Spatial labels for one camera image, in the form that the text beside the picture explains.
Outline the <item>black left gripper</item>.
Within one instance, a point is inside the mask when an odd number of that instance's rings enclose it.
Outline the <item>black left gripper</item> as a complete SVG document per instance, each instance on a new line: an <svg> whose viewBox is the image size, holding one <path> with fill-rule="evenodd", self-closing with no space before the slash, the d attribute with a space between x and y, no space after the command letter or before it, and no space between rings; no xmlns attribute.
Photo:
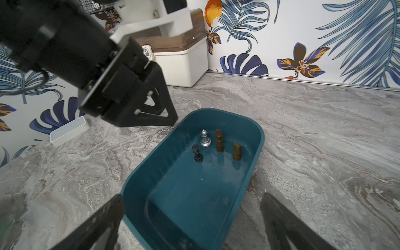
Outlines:
<svg viewBox="0 0 400 250"><path fill-rule="evenodd" d="M133 40L114 43L75 1L1 1L1 44L24 72L80 90L80 108L120 128L172 127L178 115L161 67Z"/></svg>

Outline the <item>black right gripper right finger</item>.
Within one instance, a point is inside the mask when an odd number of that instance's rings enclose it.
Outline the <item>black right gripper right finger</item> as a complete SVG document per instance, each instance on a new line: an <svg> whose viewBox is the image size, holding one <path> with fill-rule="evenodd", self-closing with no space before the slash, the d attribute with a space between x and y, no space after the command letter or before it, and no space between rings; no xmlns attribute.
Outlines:
<svg viewBox="0 0 400 250"><path fill-rule="evenodd" d="M270 193L263 195L260 210L272 250L334 249Z"/></svg>

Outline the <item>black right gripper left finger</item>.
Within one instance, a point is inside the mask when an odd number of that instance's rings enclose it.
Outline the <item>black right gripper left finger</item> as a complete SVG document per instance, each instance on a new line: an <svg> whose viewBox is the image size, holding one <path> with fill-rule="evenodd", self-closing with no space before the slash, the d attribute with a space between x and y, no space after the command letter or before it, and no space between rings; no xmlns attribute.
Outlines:
<svg viewBox="0 0 400 250"><path fill-rule="evenodd" d="M120 194L116 194L52 249L116 250L118 230L124 215L124 200Z"/></svg>

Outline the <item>dark chess piece beside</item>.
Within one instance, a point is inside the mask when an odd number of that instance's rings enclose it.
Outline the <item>dark chess piece beside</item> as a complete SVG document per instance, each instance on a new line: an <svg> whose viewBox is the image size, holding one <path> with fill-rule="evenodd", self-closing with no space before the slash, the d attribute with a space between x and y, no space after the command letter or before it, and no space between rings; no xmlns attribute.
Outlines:
<svg viewBox="0 0 400 250"><path fill-rule="evenodd" d="M194 154L194 160L196 162L203 161L203 155L200 153L200 149L199 149L199 146L197 144L192 146L192 151L193 151L193 154Z"/></svg>

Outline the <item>silver pawn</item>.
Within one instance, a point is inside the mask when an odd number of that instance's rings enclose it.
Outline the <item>silver pawn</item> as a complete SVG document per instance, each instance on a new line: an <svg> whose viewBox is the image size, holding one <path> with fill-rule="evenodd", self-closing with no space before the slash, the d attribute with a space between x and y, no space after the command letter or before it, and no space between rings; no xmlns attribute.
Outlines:
<svg viewBox="0 0 400 250"><path fill-rule="evenodd" d="M211 146L211 139L208 137L208 132L205 129L202 130L201 136L201 146L205 148Z"/></svg>

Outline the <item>bronze chess piece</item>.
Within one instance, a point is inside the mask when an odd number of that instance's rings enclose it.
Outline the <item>bronze chess piece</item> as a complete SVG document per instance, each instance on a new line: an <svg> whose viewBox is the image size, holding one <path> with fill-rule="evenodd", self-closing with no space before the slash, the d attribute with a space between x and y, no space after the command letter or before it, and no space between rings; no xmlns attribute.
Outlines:
<svg viewBox="0 0 400 250"><path fill-rule="evenodd" d="M234 143L232 157L236 161L240 161L242 159L242 148L239 143Z"/></svg>

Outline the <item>bronze rook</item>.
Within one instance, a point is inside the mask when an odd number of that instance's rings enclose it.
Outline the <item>bronze rook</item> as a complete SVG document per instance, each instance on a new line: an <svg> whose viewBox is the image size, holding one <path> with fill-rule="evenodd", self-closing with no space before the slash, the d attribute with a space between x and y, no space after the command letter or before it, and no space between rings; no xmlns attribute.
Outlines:
<svg viewBox="0 0 400 250"><path fill-rule="evenodd" d="M217 152L223 152L225 150L225 146L224 146L224 142L223 142L222 131L217 129L215 136L216 136L216 142L217 142L216 150L217 150Z"/></svg>

